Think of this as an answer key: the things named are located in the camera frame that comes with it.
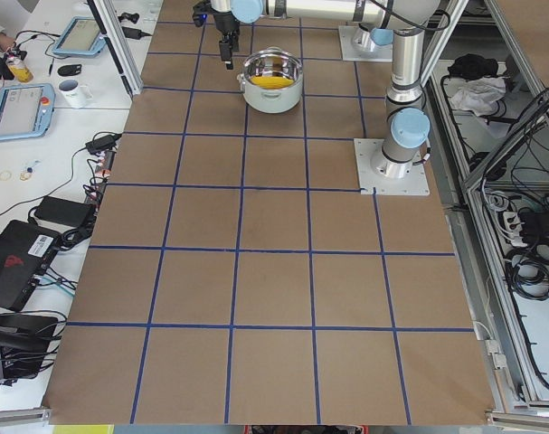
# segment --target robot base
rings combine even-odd
[[[373,194],[376,189],[377,194],[386,196],[428,196],[430,191],[423,165],[412,166],[403,179],[387,178],[374,171],[371,167],[371,156],[382,145],[382,139],[355,139],[356,169],[361,194]],[[419,160],[421,155],[417,151],[413,161]]]
[[[353,36],[357,27],[352,25],[339,25],[340,48],[343,53],[343,61],[393,61],[393,45],[377,47],[374,52],[363,52],[353,45]]]

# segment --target bottle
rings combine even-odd
[[[29,69],[25,66],[24,61],[15,56],[9,56],[6,60],[6,66],[13,75],[22,83],[28,83],[33,79],[33,75]]]

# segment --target hand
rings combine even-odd
[[[7,36],[4,33],[0,33],[0,47],[3,52],[6,52],[14,45],[14,38]]]

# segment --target white pot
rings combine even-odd
[[[281,89],[264,89],[251,82],[252,77],[285,77],[294,82]],[[238,75],[240,90],[251,107],[264,113],[282,113],[292,109],[302,96],[302,65],[288,52],[270,47],[254,53]]]

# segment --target light blue cap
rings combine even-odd
[[[390,45],[393,43],[394,32],[389,29],[377,29],[371,30],[371,39],[379,46]]]
[[[431,129],[429,118],[418,108],[404,108],[394,115],[391,133],[396,142],[407,149],[422,145]]]
[[[258,21],[264,5],[262,0],[231,0],[230,8],[238,21],[249,24]]]

